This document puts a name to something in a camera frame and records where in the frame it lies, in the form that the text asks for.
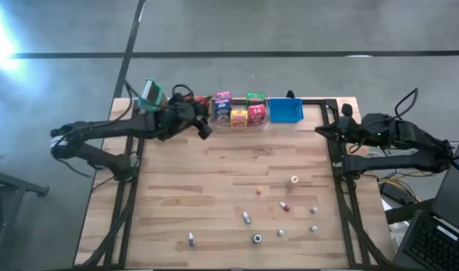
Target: wooden table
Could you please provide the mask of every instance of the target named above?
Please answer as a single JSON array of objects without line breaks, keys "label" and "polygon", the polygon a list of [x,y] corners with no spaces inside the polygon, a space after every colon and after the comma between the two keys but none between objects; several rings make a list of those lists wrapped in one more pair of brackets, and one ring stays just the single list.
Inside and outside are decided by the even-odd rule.
[{"label": "wooden table", "polygon": [[[337,100],[340,107],[345,102],[353,105],[354,118],[360,121],[354,97]],[[115,99],[111,118],[128,102]],[[126,268],[348,266],[327,143],[314,132],[322,124],[321,110],[305,105],[304,117],[297,124],[268,123],[261,133],[213,132],[203,141],[195,129],[188,129],[166,142],[147,140]],[[125,142],[126,138],[106,139],[103,148],[121,154]],[[299,187],[287,193],[284,184],[292,175],[299,176]],[[99,172],[94,185],[109,176],[109,171]],[[84,262],[108,232],[116,187],[115,181],[108,182],[90,197],[75,263]],[[258,187],[263,188],[259,196]],[[357,196],[365,230],[392,259],[375,180],[357,181]],[[291,207],[290,212],[281,209],[280,201]],[[319,211],[312,214],[315,206]],[[243,211],[251,224],[245,224]],[[311,226],[318,230],[311,232]],[[277,234],[280,229],[283,236]],[[196,247],[188,244],[189,232]],[[252,243],[255,233],[263,236],[263,243]],[[356,235],[352,236],[359,258]],[[114,258],[118,249],[117,243]]]}]

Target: laptop keyboard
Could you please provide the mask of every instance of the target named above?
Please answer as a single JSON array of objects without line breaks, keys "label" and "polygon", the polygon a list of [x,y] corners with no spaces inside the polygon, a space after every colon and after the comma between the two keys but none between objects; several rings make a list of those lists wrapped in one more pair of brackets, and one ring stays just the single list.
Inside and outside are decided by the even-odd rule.
[{"label": "laptop keyboard", "polygon": [[438,226],[421,219],[416,225],[419,230],[406,253],[431,269],[459,271],[459,240],[455,241],[437,229]]}]

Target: green snack box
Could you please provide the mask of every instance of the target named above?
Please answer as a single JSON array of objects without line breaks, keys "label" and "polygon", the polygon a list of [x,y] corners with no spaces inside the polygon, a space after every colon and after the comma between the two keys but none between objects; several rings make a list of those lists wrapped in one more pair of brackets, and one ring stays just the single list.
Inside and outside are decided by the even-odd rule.
[{"label": "green snack box", "polygon": [[248,93],[246,96],[246,106],[260,105],[265,102],[264,93]]}]

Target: blue bin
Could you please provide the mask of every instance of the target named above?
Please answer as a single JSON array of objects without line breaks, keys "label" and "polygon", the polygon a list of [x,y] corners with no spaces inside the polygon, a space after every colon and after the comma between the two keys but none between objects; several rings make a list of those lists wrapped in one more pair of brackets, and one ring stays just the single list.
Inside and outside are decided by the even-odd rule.
[{"label": "blue bin", "polygon": [[269,100],[269,119],[273,123],[297,123],[303,119],[301,99],[281,98]]}]

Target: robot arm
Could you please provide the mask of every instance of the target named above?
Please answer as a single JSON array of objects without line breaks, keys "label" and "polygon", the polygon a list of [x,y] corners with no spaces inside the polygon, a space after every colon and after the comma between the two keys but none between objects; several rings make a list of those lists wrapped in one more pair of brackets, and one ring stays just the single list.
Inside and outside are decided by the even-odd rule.
[{"label": "robot arm", "polygon": [[345,143],[353,143],[382,150],[391,147],[418,150],[395,157],[365,158],[347,154],[342,158],[342,176],[358,178],[367,170],[409,168],[438,173],[449,168],[453,153],[447,140],[435,139],[413,123],[386,114],[367,114],[362,123],[357,124],[348,104],[343,105],[342,113],[338,121],[317,127],[315,132],[342,143],[343,148]]},{"label": "robot arm", "polygon": [[89,139],[105,139],[118,136],[134,136],[138,139],[165,141],[190,126],[198,129],[201,139],[207,139],[212,130],[208,125],[208,108],[197,102],[193,95],[173,96],[167,107],[146,111],[128,120],[98,121],[66,124],[50,131],[51,154],[57,160],[79,157],[91,166],[105,166],[114,173],[114,179],[125,181],[133,176],[128,155],[113,155],[85,143]]}]

